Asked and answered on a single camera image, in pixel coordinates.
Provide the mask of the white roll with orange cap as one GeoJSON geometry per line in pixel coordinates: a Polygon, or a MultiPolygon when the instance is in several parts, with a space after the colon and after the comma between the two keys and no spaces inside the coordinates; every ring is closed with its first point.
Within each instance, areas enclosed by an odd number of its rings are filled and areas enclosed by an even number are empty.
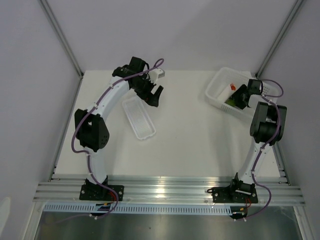
{"type": "Polygon", "coordinates": [[[233,83],[227,85],[225,89],[217,97],[217,99],[220,102],[225,102],[236,91],[236,89],[237,88],[233,83]]]}

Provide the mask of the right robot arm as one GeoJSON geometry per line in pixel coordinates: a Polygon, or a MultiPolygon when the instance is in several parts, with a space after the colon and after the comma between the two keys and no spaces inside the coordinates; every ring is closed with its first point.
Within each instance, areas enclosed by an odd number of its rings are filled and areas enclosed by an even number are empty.
{"type": "Polygon", "coordinates": [[[236,103],[242,107],[251,106],[252,97],[261,97],[255,107],[255,112],[249,129],[252,137],[251,145],[244,164],[231,180],[228,196],[234,202],[243,198],[257,197],[257,174],[267,153],[284,134],[288,108],[276,104],[272,98],[275,95],[264,93],[264,83],[258,79],[249,79],[248,84],[236,94],[236,103]]]}

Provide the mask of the right aluminium frame post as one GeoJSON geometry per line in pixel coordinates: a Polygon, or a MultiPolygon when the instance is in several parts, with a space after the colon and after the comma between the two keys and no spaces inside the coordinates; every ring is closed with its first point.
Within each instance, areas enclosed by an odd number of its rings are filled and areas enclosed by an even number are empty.
{"type": "Polygon", "coordinates": [[[277,50],[280,48],[283,40],[285,39],[286,35],[288,34],[290,28],[294,24],[296,18],[298,17],[300,11],[302,10],[306,2],[306,0],[294,1],[292,7],[290,8],[290,11],[288,12],[284,22],[282,23],[278,33],[276,34],[270,48],[268,49],[266,55],[260,63],[258,70],[254,74],[256,78],[259,79],[267,69],[268,65],[271,63],[271,60],[275,56],[277,50]]]}

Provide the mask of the white slotted cutlery tray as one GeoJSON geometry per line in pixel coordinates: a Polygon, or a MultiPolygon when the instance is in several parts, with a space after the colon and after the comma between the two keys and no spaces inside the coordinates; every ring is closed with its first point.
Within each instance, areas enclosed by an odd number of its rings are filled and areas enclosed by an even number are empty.
{"type": "Polygon", "coordinates": [[[138,140],[144,141],[156,134],[156,128],[140,98],[126,99],[122,107],[138,140]]]}

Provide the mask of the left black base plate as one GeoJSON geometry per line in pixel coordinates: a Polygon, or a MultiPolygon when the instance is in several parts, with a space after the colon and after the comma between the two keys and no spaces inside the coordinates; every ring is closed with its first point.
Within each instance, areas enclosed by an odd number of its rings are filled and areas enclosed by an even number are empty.
{"type": "MultiPolygon", "coordinates": [[[[121,202],[124,196],[125,187],[123,185],[109,185],[109,188],[114,190],[118,194],[118,200],[121,202]]],[[[79,199],[81,201],[105,201],[111,202],[116,200],[116,196],[111,191],[99,186],[99,185],[82,185],[79,199]]]]}

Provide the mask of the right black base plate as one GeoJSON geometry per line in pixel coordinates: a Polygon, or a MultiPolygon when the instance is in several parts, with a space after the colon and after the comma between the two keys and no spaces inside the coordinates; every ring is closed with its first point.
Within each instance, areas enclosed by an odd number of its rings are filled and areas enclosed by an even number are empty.
{"type": "Polygon", "coordinates": [[[254,196],[251,194],[241,193],[237,191],[231,191],[229,186],[226,187],[212,187],[206,190],[208,194],[211,194],[214,203],[230,203],[230,204],[245,204],[252,203],[257,204],[258,195],[254,191],[254,196]]]}

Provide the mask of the aluminium mounting rail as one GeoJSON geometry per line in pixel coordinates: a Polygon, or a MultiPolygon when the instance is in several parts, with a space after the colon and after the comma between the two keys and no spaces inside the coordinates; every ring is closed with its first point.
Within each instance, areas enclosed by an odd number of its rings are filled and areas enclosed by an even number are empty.
{"type": "MultiPolygon", "coordinates": [[[[175,177],[110,175],[110,185],[123,185],[123,203],[164,205],[212,204],[207,193],[212,187],[225,187],[230,177],[175,177]]],[[[40,182],[33,197],[35,202],[79,202],[83,174],[55,174],[40,182]]],[[[305,206],[302,190],[290,185],[285,177],[260,178],[258,182],[271,191],[270,206],[305,206]]]]}

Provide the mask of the aluminium frame post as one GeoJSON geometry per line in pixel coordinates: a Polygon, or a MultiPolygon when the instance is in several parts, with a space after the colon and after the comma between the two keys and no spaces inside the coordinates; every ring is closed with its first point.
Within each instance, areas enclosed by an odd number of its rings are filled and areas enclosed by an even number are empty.
{"type": "Polygon", "coordinates": [[[72,67],[74,68],[75,72],[77,73],[77,75],[82,78],[84,76],[84,73],[76,59],[76,56],[63,32],[63,29],[61,28],[61,25],[59,24],[59,21],[56,17],[56,15],[54,14],[50,3],[48,0],[38,0],[37,1],[40,5],[40,7],[42,8],[42,11],[44,13],[44,15],[47,18],[47,21],[49,22],[53,32],[55,33],[62,49],[64,50],[68,60],[70,61],[72,67]]]}
{"type": "Polygon", "coordinates": [[[258,70],[254,74],[256,78],[259,79],[267,69],[268,65],[271,63],[271,60],[275,56],[277,50],[280,48],[283,40],[285,39],[286,35],[288,34],[290,28],[294,24],[296,18],[298,17],[300,11],[302,10],[306,2],[306,0],[294,1],[292,7],[290,8],[290,11],[288,12],[284,22],[282,23],[278,33],[276,34],[270,48],[268,49],[266,55],[260,63],[258,70]]]}

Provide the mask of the green paper napkin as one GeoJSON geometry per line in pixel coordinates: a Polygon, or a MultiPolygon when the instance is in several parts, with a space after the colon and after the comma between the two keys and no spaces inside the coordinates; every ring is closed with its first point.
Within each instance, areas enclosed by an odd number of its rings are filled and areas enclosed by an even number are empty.
{"type": "Polygon", "coordinates": [[[225,101],[225,103],[231,107],[236,107],[237,106],[237,103],[234,99],[228,99],[225,101]]]}

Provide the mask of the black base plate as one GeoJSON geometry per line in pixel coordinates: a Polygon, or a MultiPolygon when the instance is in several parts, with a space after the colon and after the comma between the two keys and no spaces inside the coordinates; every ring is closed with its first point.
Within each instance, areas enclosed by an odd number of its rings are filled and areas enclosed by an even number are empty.
{"type": "MultiPolygon", "coordinates": [[[[123,185],[109,185],[109,188],[114,190],[118,194],[118,200],[121,202],[124,196],[125,187],[123,185]]],[[[116,200],[116,196],[111,191],[99,186],[99,185],[82,185],[79,199],[81,201],[105,201],[111,202],[116,200]]]]}
{"type": "Polygon", "coordinates": [[[231,191],[229,186],[226,187],[212,187],[206,190],[208,194],[211,194],[214,203],[230,203],[230,204],[245,204],[252,203],[257,204],[258,195],[254,191],[254,196],[251,194],[241,193],[237,191],[231,191]]]}

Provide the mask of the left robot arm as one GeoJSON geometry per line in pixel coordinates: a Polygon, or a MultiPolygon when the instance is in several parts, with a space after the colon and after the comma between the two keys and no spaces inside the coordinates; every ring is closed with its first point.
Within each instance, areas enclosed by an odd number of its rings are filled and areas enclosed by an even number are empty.
{"type": "Polygon", "coordinates": [[[84,153],[88,176],[81,187],[82,201],[122,201],[124,187],[109,185],[105,170],[106,147],[110,132],[107,118],[118,101],[130,90],[151,107],[158,107],[163,86],[156,81],[164,75],[160,66],[164,59],[158,59],[153,67],[143,59],[133,56],[128,64],[117,67],[101,96],[87,109],[77,109],[74,113],[75,131],[71,139],[74,153],[84,153]]]}

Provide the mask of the large white perforated basket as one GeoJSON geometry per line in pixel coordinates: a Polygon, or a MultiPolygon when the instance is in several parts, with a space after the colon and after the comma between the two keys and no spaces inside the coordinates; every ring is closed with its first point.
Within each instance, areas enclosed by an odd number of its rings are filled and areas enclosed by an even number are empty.
{"type": "Polygon", "coordinates": [[[250,122],[258,102],[264,101],[261,95],[276,102],[282,93],[280,87],[264,80],[260,92],[249,95],[248,84],[254,78],[248,71],[222,67],[209,82],[205,90],[206,99],[210,105],[229,115],[250,122]]]}

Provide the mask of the left aluminium frame post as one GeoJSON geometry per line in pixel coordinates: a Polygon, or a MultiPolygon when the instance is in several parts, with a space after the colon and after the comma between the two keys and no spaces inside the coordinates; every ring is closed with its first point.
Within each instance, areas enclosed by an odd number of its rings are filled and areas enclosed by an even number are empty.
{"type": "Polygon", "coordinates": [[[77,75],[82,78],[84,76],[84,73],[76,59],[76,56],[63,32],[63,29],[61,28],[61,25],[59,24],[59,21],[56,17],[56,15],[54,14],[50,3],[48,0],[38,0],[37,1],[40,5],[40,7],[42,8],[42,11],[44,13],[44,15],[47,18],[47,21],[49,22],[53,32],[55,33],[62,49],[64,50],[68,60],[70,61],[72,67],[74,68],[75,72],[77,73],[77,75]]]}

